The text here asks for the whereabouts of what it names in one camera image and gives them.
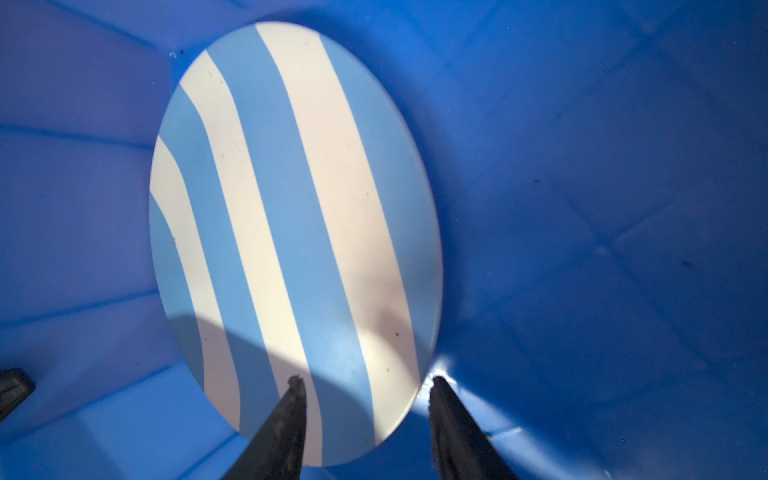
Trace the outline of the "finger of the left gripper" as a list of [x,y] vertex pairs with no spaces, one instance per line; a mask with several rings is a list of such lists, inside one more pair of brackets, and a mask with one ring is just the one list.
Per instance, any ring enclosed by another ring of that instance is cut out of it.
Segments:
[[19,368],[0,374],[0,421],[7,418],[36,389],[35,382]]

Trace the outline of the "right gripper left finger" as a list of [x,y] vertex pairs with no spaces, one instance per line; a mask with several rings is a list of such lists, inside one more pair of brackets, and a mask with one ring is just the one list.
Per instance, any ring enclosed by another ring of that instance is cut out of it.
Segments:
[[288,390],[222,480],[298,480],[307,431],[304,381],[294,375]]

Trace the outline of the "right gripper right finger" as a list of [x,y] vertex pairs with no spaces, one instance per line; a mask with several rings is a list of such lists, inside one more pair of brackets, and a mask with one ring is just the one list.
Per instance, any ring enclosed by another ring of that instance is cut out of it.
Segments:
[[518,480],[442,376],[432,378],[429,423],[432,455],[442,480]]

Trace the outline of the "blue white striped plate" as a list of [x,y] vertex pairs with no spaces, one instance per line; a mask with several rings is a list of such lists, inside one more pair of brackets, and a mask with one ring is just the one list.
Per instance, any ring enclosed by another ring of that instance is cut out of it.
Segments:
[[304,26],[215,41],[155,143],[160,299],[200,389],[253,438],[304,381],[304,462],[356,460],[407,416],[432,362],[443,261],[410,130],[372,72]]

